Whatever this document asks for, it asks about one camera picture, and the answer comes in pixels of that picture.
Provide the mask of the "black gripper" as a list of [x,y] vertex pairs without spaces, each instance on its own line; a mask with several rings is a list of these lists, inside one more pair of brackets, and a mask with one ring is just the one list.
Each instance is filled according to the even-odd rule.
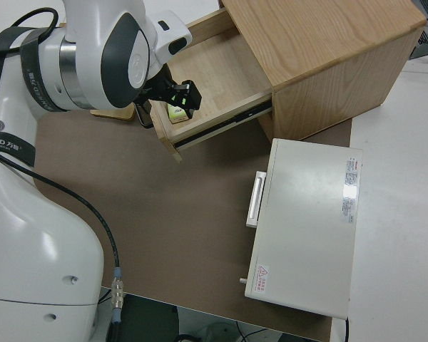
[[[148,79],[141,89],[141,103],[148,100],[158,100],[169,105],[169,118],[192,118],[190,110],[199,110],[202,95],[192,80],[181,83],[181,97],[176,88],[178,84],[173,80],[169,69],[161,69],[156,75]],[[171,104],[182,104],[182,108]]]

